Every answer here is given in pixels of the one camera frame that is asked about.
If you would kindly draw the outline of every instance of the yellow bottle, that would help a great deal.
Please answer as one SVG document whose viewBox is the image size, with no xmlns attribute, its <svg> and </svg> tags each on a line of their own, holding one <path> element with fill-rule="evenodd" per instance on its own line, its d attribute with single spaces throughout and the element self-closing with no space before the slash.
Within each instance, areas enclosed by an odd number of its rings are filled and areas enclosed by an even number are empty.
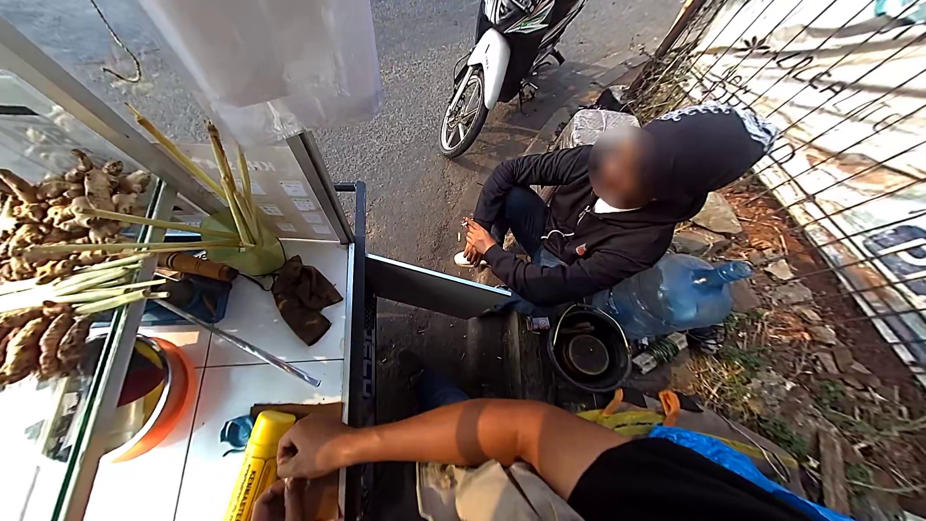
<svg viewBox="0 0 926 521">
<path fill-rule="evenodd" d="M 292 414 L 264 411 L 257 415 L 224 521 L 250 521 L 254 502 L 277 480 L 277 445 L 294 423 Z"/>
</svg>

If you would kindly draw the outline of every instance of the black hoodie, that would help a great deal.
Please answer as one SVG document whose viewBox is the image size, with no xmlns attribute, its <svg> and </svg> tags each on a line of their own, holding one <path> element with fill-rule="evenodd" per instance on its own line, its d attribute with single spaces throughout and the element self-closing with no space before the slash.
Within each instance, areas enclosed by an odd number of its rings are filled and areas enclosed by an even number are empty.
<svg viewBox="0 0 926 521">
<path fill-rule="evenodd" d="M 482 188 L 473 219 L 489 229 L 508 190 L 514 186 L 557 185 L 546 232 L 559 230 L 544 246 L 566 266 L 542 267 L 519 259 L 500 246 L 485 252 L 492 272 L 512 291 L 537 305 L 582 299 L 612 287 L 655 264 L 672 240 L 675 224 L 691 219 L 707 193 L 737 179 L 762 158 L 774 134 L 760 136 L 755 126 L 730 108 L 700 106 L 671 112 L 646 124 L 652 147 L 644 172 L 657 188 L 656 200 L 637 210 L 595 213 L 598 196 L 588 179 L 591 146 L 502 162 Z"/>
</svg>

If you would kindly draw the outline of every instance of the white sneaker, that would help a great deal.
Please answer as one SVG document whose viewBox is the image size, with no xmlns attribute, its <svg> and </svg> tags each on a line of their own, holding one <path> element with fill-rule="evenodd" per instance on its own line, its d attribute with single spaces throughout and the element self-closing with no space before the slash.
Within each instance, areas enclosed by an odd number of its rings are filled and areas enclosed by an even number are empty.
<svg viewBox="0 0 926 521">
<path fill-rule="evenodd" d="M 454 264 L 456 264 L 460 268 L 475 268 L 476 267 L 476 264 L 473 264 L 472 262 L 470 262 L 469 259 L 466 258 L 466 255 L 464 255 L 462 251 L 454 255 Z M 480 266 L 487 266 L 488 264 L 489 263 L 486 262 L 485 260 L 479 261 Z"/>
</svg>

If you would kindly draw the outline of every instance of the white tile surface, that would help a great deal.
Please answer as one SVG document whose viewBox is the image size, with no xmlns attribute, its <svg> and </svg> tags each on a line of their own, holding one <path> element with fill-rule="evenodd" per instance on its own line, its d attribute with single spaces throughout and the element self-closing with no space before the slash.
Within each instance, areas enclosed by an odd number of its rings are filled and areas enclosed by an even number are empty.
<svg viewBox="0 0 926 521">
<path fill-rule="evenodd" d="M 163 441 L 133 460 L 100 463 L 84 521 L 173 519 L 202 374 L 203 369 L 194 370 L 194 401 Z"/>
<path fill-rule="evenodd" d="M 193 367 L 206 366 L 206 351 L 212 334 L 202 327 L 195 324 L 151 325 L 140 327 L 138 332 L 146 337 L 163 338 L 183 349 Z"/>
<path fill-rule="evenodd" d="M 321 387 L 313 388 L 264 363 L 206 368 L 176 520 L 221 519 L 225 513 L 244 460 L 241 453 L 222 457 L 229 448 L 219 442 L 219 432 L 226 421 L 248 414 L 255 403 L 329 403 L 341 400 L 341 361 L 298 362 L 294 365 L 319 378 Z"/>
<path fill-rule="evenodd" d="M 283 239 L 287 257 L 299 255 L 306 265 L 315 266 L 334 284 L 342 297 L 347 296 L 349 249 L 332 242 Z M 236 279 L 231 289 L 225 318 L 216 327 L 279 356 L 287 362 L 341 360 L 344 358 L 344 333 L 347 322 L 346 301 L 321 311 L 332 327 L 318 342 L 307 346 L 286 325 L 269 291 L 252 281 Z M 207 367 L 259 362 L 250 354 L 213 335 Z"/>
</svg>

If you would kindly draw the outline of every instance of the black bucket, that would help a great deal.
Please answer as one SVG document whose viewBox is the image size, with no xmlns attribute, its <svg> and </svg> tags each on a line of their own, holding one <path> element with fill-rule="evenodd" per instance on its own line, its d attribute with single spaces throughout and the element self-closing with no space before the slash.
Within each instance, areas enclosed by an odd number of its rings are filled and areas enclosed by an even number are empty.
<svg viewBox="0 0 926 521">
<path fill-rule="evenodd" d="M 617 321 L 584 304 L 559 317 L 546 349 L 560 376 L 590 392 L 614 390 L 631 372 L 630 346 Z"/>
</svg>

